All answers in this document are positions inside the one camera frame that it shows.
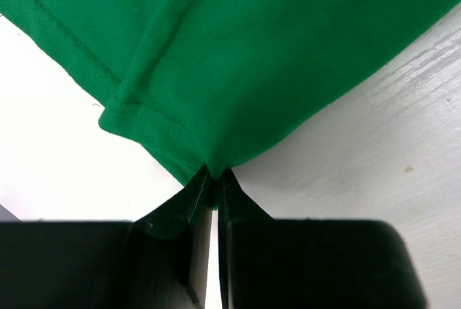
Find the green fabric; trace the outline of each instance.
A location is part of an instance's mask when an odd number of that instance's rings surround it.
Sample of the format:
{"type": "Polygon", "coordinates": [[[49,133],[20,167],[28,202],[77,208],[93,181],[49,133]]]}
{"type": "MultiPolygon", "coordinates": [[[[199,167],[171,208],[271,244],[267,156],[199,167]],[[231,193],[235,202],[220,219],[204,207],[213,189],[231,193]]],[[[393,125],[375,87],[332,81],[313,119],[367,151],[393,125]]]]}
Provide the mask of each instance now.
{"type": "Polygon", "coordinates": [[[185,183],[264,152],[460,0],[0,0],[185,183]]]}

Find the folded fabric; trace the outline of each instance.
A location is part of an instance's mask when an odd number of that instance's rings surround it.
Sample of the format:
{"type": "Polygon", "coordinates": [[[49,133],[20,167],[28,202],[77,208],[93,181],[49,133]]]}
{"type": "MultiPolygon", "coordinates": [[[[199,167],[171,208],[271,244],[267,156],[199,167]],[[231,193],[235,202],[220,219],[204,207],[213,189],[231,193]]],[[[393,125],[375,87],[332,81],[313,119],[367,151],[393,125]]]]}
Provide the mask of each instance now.
{"type": "Polygon", "coordinates": [[[460,0],[0,0],[179,181],[279,142],[460,0]]]}

